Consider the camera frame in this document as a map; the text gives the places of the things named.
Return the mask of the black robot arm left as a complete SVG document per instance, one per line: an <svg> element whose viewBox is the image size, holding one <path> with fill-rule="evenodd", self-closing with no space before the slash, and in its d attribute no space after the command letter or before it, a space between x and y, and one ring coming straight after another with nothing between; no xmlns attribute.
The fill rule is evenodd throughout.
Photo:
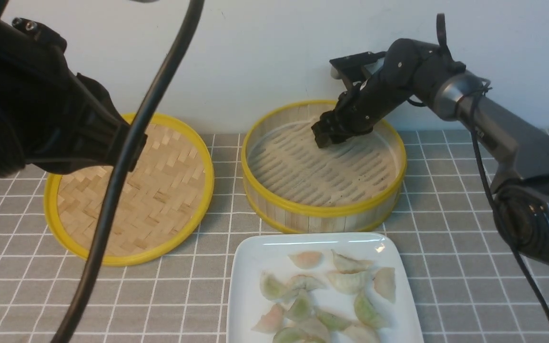
<svg viewBox="0 0 549 343"><path fill-rule="evenodd" d="M0 0L0 178L27 165L52 174L114 166L130 124L96 80L74 74L67 41Z"/></svg>

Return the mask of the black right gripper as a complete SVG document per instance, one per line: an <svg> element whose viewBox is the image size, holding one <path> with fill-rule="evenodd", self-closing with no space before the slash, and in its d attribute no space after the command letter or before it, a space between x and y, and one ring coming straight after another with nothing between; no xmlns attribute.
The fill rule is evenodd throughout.
<svg viewBox="0 0 549 343"><path fill-rule="evenodd" d="M333 110L322 113L322 121L312 124L318 148L370 134L377 122L409 98L406 86L394 85L385 79L383 72L375 72L367 81L347 91Z"/></svg>

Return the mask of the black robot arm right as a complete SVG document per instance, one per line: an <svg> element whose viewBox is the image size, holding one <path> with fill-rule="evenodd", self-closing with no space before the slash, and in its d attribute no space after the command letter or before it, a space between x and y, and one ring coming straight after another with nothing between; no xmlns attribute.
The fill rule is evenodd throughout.
<svg viewBox="0 0 549 343"><path fill-rule="evenodd" d="M385 52L330 61L348 89L312 125L319 148L370 134L416 96L440 119L458 121L497 161L497 224L521 254L549 265L549 135L484 93L486 80L454 61L445 45L398 39Z"/></svg>

